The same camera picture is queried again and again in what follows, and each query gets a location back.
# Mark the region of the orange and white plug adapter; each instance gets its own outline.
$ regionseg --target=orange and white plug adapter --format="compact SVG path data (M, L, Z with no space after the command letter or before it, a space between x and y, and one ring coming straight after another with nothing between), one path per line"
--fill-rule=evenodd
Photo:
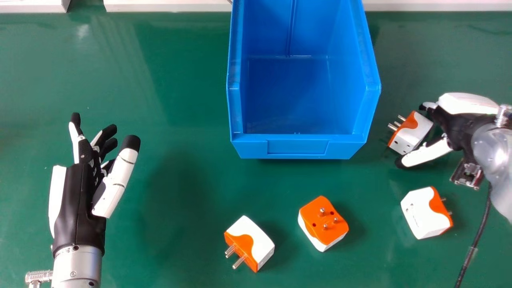
M453 226L452 213L443 202L444 198L434 187L410 191L400 202L407 224L417 239L441 235Z
M407 154L416 149L434 124L420 113L413 111L407 118L398 115L403 123L389 123L388 127L394 131L388 142L388 147L400 153Z
M238 219L226 232L224 238L229 248L226 258L236 253L239 258L233 269L245 262L251 270L257 272L274 254L274 242L247 216Z
M320 252L331 248L349 231L347 222L324 196L319 196L299 210L298 225Z

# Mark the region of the green tabletop surface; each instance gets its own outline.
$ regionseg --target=green tabletop surface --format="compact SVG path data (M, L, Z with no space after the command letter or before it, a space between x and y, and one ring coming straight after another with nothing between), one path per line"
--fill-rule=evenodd
M512 102L512 13L368 13L382 94L350 160L240 159L229 142L229 13L0 14L0 287L51 269L52 166L73 161L72 112L92 138L110 123L142 146L108 221L102 287L451 287L486 188L455 186L461 153L394 165L387 123L444 92ZM399 203L435 186L454 227L416 240ZM297 224L328 197L350 232L317 251ZM258 273L226 259L224 231L246 215L275 243ZM512 227L492 209L463 287L511 287Z

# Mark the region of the plug pin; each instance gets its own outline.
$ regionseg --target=plug pin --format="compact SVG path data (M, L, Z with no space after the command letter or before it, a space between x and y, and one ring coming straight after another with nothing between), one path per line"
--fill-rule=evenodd
M240 264L242 264L244 262L244 260L245 260L245 255L240 257L240 258L238 258L238 260L232 266L233 269L238 268L238 266L240 266Z
M226 258L229 258L231 255L233 255L234 253L234 244L231 245L227 250L226 252L224 252L226 254Z
M396 127L395 127L393 124L391 124L391 123L389 123L389 124L388 124L388 128L389 128L389 129L391 129L391 130L393 130L393 131L398 130L398 128L396 128Z

